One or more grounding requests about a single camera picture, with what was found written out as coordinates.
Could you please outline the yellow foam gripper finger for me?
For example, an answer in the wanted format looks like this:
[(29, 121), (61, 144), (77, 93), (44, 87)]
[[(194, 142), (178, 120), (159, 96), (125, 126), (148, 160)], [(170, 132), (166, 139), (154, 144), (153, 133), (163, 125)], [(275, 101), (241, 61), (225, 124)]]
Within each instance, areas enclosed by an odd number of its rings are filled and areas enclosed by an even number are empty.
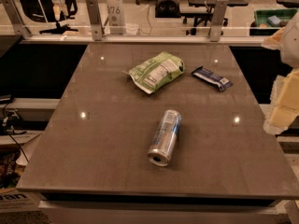
[(285, 28), (280, 28), (272, 35), (266, 37), (262, 42), (262, 47), (265, 49), (280, 49), (282, 36), (284, 33)]
[(269, 134), (286, 131), (299, 116), (299, 69), (285, 77), (277, 76), (270, 95), (263, 129)]

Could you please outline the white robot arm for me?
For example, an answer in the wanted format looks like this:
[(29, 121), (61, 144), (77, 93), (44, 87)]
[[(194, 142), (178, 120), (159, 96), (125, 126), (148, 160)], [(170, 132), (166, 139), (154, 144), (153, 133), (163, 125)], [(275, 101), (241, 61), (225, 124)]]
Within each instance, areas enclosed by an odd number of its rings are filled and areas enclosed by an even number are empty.
[(285, 27), (268, 36), (262, 47), (277, 49), (281, 61), (292, 68), (285, 77), (277, 75), (263, 124), (267, 133), (281, 134), (299, 116), (299, 12)]

